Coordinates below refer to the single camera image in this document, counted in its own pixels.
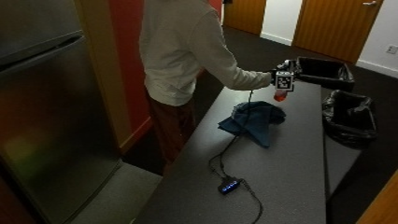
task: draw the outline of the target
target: wall outlet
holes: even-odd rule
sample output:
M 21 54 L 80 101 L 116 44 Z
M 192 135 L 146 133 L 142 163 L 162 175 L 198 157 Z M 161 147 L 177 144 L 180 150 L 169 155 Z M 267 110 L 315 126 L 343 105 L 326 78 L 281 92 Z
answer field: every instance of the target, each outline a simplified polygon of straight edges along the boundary
M 398 50 L 398 46 L 389 45 L 386 53 L 395 54 Z

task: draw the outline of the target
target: red object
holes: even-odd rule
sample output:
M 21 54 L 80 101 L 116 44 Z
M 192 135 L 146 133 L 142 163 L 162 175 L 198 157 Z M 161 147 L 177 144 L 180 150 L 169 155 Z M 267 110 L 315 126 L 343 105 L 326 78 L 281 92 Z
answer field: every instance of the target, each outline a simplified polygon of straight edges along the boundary
M 287 92 L 282 91 L 282 90 L 275 90 L 274 92 L 274 100 L 277 100 L 278 102 L 283 101 L 286 99 L 287 96 Z

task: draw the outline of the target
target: black basket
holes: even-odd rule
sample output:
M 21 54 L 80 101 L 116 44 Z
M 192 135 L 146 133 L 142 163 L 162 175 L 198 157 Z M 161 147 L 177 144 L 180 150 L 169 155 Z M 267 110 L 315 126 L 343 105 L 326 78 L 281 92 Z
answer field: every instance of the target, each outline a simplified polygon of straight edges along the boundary
M 363 95 L 333 91 L 322 103 L 326 135 L 351 148 L 366 148 L 377 138 L 374 102 Z
M 331 90 L 351 91 L 354 78 L 345 63 L 303 57 L 295 63 L 299 80 Z

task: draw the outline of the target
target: white wall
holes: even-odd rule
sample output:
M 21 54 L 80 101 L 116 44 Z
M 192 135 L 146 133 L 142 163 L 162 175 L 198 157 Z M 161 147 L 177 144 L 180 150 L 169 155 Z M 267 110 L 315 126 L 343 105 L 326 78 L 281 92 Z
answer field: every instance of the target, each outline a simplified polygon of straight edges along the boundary
M 302 0 L 267 0 L 261 37 L 291 45 Z M 387 54 L 387 45 L 398 46 L 398 1 L 385 0 L 357 65 L 398 77 L 398 53 Z
M 398 46 L 397 0 L 385 0 L 357 65 L 398 77 L 398 53 L 386 53 L 390 44 Z
M 291 45 L 302 0 L 267 0 L 261 37 Z

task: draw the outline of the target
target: refrigerator door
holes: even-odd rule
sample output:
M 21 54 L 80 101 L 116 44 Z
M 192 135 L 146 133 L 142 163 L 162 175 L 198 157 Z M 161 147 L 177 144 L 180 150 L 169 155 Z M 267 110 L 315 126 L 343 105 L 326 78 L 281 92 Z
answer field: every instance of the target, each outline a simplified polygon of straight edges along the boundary
M 0 58 L 78 30 L 72 0 L 0 0 Z
M 118 164 L 85 39 L 58 42 L 0 70 L 0 162 L 54 224 L 78 211 Z

